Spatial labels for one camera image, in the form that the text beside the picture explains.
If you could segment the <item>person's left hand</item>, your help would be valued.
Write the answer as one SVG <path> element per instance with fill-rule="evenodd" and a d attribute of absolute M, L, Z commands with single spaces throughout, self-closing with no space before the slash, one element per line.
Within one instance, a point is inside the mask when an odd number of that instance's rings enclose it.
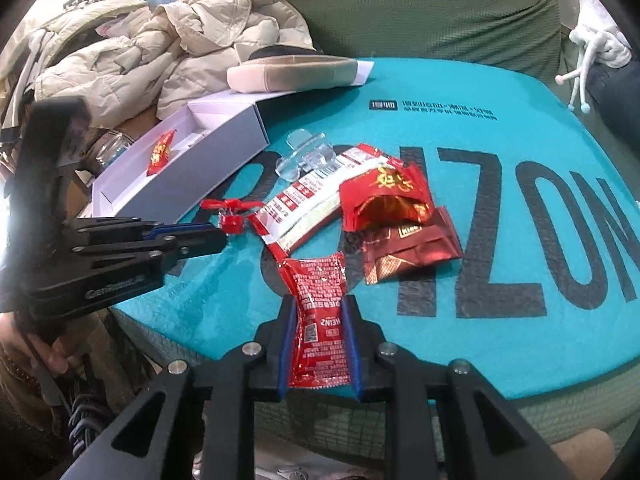
<path fill-rule="evenodd" d="M 17 327 L 13 313 L 1 315 L 1 349 L 28 374 L 43 364 L 52 374 L 65 374 L 91 332 L 91 324 L 71 322 L 53 344 L 47 344 L 35 334 L 23 334 Z"/>

